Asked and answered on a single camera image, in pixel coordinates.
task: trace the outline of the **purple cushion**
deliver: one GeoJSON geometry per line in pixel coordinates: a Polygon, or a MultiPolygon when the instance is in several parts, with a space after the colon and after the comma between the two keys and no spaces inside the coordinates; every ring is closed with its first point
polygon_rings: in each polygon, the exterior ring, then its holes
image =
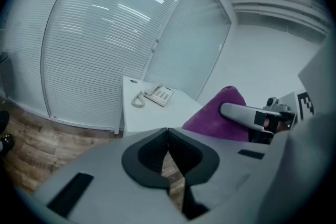
{"type": "Polygon", "coordinates": [[[248,142],[247,127],[220,115],[218,107],[222,103],[246,105],[238,90],[227,86],[185,122],[182,129],[216,138],[248,142]]]}

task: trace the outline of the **coiled phone cord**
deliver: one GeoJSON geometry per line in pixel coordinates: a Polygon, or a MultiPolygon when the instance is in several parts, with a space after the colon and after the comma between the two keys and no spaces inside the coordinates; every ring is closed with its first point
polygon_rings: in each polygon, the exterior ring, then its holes
{"type": "Polygon", "coordinates": [[[145,106],[145,102],[143,101],[142,98],[142,91],[140,91],[131,101],[132,106],[136,107],[136,108],[143,108],[145,106]],[[136,99],[139,99],[141,104],[137,104],[135,101],[136,99]]]}

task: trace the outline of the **telephone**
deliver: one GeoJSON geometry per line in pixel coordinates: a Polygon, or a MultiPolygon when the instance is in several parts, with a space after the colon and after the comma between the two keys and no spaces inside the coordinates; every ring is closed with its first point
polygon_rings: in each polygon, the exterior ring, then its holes
{"type": "MultiPolygon", "coordinates": [[[[160,106],[165,106],[173,93],[174,91],[163,86],[162,84],[155,84],[152,87],[145,89],[143,92],[143,96],[152,100],[160,106]]],[[[142,91],[135,95],[135,97],[132,99],[131,104],[136,108],[143,108],[145,106],[145,102],[142,99],[142,91]],[[136,99],[139,99],[141,104],[137,104],[135,102],[136,99]]]]}

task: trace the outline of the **white desk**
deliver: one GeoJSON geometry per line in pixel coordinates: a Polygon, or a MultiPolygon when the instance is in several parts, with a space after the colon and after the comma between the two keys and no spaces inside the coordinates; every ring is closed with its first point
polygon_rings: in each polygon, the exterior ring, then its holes
{"type": "Polygon", "coordinates": [[[175,89],[172,89],[174,93],[165,107],[146,97],[143,97],[145,102],[143,108],[133,107],[131,100],[134,96],[151,85],[150,82],[123,77],[121,107],[123,108],[125,122],[123,136],[163,127],[182,127],[202,107],[183,91],[175,89]]]}

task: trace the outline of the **window blinds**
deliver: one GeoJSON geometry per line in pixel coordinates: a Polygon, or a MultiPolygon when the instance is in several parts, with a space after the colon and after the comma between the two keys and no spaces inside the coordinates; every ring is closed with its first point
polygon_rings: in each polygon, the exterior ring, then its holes
{"type": "Polygon", "coordinates": [[[181,0],[163,32],[145,80],[161,82],[196,99],[229,26],[217,0],[181,0]]]}
{"type": "Polygon", "coordinates": [[[43,48],[51,116],[113,128],[122,76],[140,78],[174,1],[57,0],[43,48]]]}
{"type": "Polygon", "coordinates": [[[41,87],[40,61],[43,36],[56,0],[14,0],[8,13],[3,62],[6,93],[37,114],[48,115],[41,87]]]}

